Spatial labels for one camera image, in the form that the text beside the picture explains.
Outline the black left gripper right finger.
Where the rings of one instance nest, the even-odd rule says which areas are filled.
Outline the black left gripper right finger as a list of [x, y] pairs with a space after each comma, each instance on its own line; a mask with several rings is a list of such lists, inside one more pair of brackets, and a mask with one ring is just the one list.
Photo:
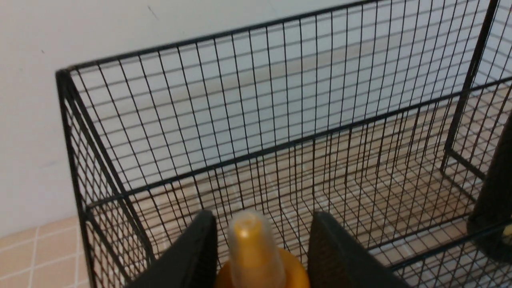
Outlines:
[[307, 272], [312, 288], [408, 288], [327, 212], [314, 212]]

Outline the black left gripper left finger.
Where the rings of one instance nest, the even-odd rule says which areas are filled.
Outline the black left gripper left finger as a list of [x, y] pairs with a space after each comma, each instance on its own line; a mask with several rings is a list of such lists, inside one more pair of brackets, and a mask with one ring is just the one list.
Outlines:
[[212, 288], [216, 280], [216, 217], [200, 211], [191, 224], [128, 288]]

